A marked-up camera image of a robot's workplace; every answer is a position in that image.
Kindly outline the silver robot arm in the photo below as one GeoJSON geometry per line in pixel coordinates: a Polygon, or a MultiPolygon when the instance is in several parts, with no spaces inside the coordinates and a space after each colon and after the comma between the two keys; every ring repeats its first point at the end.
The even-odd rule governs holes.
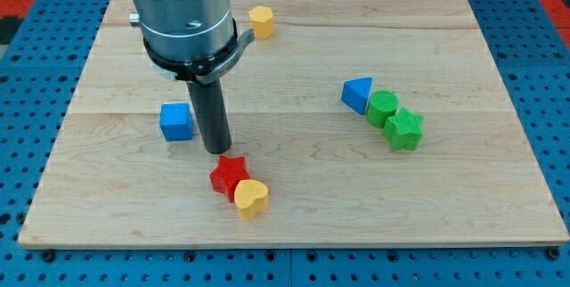
{"type": "Polygon", "coordinates": [[[230,0],[133,0],[143,44],[172,80],[224,74],[237,61],[230,0]]]}

